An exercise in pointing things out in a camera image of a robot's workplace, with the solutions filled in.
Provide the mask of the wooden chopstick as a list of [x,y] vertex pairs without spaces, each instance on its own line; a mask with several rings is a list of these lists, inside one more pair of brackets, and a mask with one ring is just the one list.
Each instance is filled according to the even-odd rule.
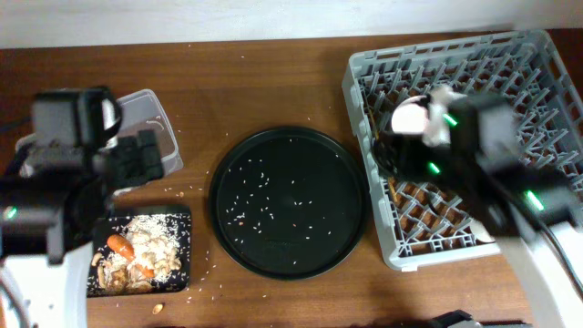
[[379,175],[386,179],[387,189],[392,200],[397,200],[394,188],[396,169],[394,166],[394,149],[392,147],[393,134],[387,129],[391,114],[389,112],[380,112],[379,114],[374,114],[373,118],[375,118],[373,159],[378,166]]

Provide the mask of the pink bowl with food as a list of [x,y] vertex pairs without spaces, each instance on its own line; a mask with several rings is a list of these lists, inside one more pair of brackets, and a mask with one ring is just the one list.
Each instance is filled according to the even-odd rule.
[[404,135],[421,135],[429,125],[430,96],[410,97],[397,106],[391,117],[391,129]]

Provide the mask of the orange carrot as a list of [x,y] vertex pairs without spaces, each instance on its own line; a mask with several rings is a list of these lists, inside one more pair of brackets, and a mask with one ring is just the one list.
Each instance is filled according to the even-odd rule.
[[107,238],[107,246],[118,253],[129,262],[133,262],[134,266],[146,277],[154,278],[154,271],[148,269],[136,262],[136,255],[132,244],[123,236],[113,234]]

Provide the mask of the white paper cup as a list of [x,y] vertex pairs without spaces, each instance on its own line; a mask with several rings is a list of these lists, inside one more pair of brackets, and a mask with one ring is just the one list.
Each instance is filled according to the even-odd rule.
[[478,220],[473,220],[469,225],[470,231],[478,241],[484,243],[494,242],[495,239],[487,232],[486,227]]

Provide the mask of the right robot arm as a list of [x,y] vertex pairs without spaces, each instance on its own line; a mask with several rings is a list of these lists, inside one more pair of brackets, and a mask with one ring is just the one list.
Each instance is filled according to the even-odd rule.
[[386,177],[462,198],[519,279],[541,327],[582,324],[582,209],[559,169],[521,160],[514,110],[497,95],[413,97],[390,114],[373,158]]

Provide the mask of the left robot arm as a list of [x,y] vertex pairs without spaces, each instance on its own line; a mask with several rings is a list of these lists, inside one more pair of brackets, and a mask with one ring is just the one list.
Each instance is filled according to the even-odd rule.
[[1,176],[1,324],[85,327],[95,226],[116,191],[163,177],[156,135],[118,138],[107,87],[39,93],[31,120],[33,140]]

